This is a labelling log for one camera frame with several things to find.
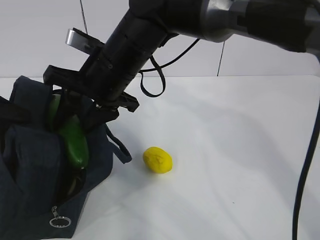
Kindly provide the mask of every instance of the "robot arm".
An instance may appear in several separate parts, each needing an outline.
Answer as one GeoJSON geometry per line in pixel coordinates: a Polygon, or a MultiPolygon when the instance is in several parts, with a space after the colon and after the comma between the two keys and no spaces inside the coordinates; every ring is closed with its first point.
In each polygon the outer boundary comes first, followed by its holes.
{"type": "Polygon", "coordinates": [[[116,119],[118,107],[135,111],[138,101],[124,90],[156,49],[177,34],[217,43],[239,34],[320,56],[320,15],[303,0],[129,0],[105,44],[75,31],[68,42],[90,57],[80,71],[49,66],[43,80],[64,89],[57,125],[66,113],[76,114],[81,95],[95,100],[83,121],[88,130],[116,119]]]}

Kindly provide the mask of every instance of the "bag handle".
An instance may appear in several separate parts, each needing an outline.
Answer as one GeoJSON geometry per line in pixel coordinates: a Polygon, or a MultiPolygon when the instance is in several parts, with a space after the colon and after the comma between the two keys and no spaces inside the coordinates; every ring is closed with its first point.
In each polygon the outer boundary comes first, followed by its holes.
{"type": "Polygon", "coordinates": [[[129,163],[132,160],[132,156],[126,146],[118,139],[116,138],[108,126],[104,125],[105,133],[106,135],[115,143],[110,142],[111,149],[113,153],[117,156],[117,158],[123,163],[129,163]]]}

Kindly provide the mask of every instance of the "metal ring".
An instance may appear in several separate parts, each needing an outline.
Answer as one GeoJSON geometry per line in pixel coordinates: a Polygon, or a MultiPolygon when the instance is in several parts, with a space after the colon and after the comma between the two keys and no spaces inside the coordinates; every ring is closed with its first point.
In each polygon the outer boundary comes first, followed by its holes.
{"type": "Polygon", "coordinates": [[[50,225],[54,228],[57,228],[57,229],[64,229],[64,228],[67,228],[71,225],[71,219],[66,217],[66,216],[57,216],[56,218],[53,218],[50,220],[50,225]],[[57,225],[57,224],[54,224],[54,221],[55,220],[66,220],[67,221],[67,224],[65,225],[57,225]]]}

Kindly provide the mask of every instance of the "black power cord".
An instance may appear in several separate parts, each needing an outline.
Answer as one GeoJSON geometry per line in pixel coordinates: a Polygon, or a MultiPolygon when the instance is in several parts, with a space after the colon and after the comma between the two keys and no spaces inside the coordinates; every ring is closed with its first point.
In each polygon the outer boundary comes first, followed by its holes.
{"type": "Polygon", "coordinates": [[[179,56],[177,56],[175,59],[173,59],[172,61],[160,66],[154,56],[151,56],[150,57],[150,60],[151,60],[151,63],[152,65],[154,66],[154,68],[150,68],[150,69],[143,69],[143,70],[140,70],[139,73],[141,74],[141,82],[140,82],[140,87],[141,87],[141,90],[142,92],[150,97],[150,98],[157,98],[159,96],[161,96],[165,90],[166,90],[166,77],[162,71],[162,69],[174,64],[175,62],[177,62],[179,59],[181,59],[184,55],[186,55],[198,42],[200,41],[200,39],[197,39],[195,40],[185,51],[183,51],[179,56]],[[159,93],[159,94],[152,94],[150,93],[144,86],[144,73],[148,73],[148,72],[153,72],[153,71],[157,71],[160,75],[160,78],[161,78],[161,82],[162,82],[162,92],[159,93]]]}
{"type": "Polygon", "coordinates": [[[320,103],[318,107],[318,112],[315,119],[315,124],[310,140],[310,144],[306,153],[305,161],[303,164],[303,168],[301,171],[300,179],[298,182],[298,187],[295,195],[295,203],[293,209],[293,217],[292,217],[292,240],[297,240],[298,238],[298,221],[299,221],[299,213],[301,208],[302,197],[308,177],[308,172],[312,163],[312,159],[315,154],[315,150],[318,143],[320,133],[320,103]]]}
{"type": "MultiPolygon", "coordinates": [[[[183,53],[181,53],[179,56],[177,56],[175,59],[173,59],[172,61],[160,66],[161,69],[164,69],[172,64],[174,64],[175,62],[177,62],[178,60],[180,60],[184,55],[186,55],[198,42],[200,41],[200,39],[195,40],[186,50],[183,51],[183,53]]],[[[143,69],[140,71],[140,73],[148,73],[148,72],[154,72],[156,71],[156,68],[150,68],[150,69],[143,69]]]]}

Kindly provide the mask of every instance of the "white wall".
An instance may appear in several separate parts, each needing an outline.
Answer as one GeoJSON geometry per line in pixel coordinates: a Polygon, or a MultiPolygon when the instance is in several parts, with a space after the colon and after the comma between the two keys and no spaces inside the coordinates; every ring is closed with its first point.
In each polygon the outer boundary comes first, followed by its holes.
{"type": "Polygon", "coordinates": [[[49,64],[78,69],[86,56],[65,39],[82,25],[77,0],[1,0],[0,77],[42,76],[49,64]]]}
{"type": "MultiPolygon", "coordinates": [[[[128,10],[128,0],[83,0],[89,34],[106,41],[128,10]]],[[[78,70],[87,55],[65,45],[69,28],[83,30],[79,0],[2,0],[0,8],[0,77],[42,76],[48,65],[78,70]]],[[[194,39],[179,36],[155,53],[164,64],[194,39]]],[[[200,41],[166,76],[216,76],[221,43],[200,41]]],[[[286,52],[268,43],[233,36],[226,42],[221,76],[320,75],[316,59],[286,52]]]]}
{"type": "Polygon", "coordinates": [[[233,35],[225,43],[220,76],[316,75],[314,55],[286,51],[270,43],[233,35]]]}

